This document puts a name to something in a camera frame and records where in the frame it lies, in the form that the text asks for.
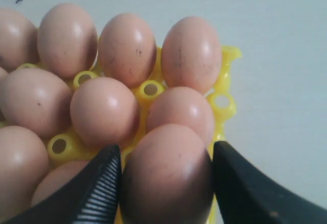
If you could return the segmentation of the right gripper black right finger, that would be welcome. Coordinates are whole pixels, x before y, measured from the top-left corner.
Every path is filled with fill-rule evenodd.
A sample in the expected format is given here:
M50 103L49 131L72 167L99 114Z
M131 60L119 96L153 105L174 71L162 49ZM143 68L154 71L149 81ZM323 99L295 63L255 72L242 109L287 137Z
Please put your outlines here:
M214 144L213 168L224 223L326 223L326 209L273 181L226 141Z

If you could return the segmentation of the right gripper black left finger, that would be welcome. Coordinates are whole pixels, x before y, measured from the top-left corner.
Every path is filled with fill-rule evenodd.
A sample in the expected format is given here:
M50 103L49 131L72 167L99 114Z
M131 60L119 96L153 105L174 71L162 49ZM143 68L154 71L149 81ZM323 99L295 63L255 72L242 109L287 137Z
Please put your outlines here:
M121 176L120 149L106 146L59 190L7 223L114 223Z

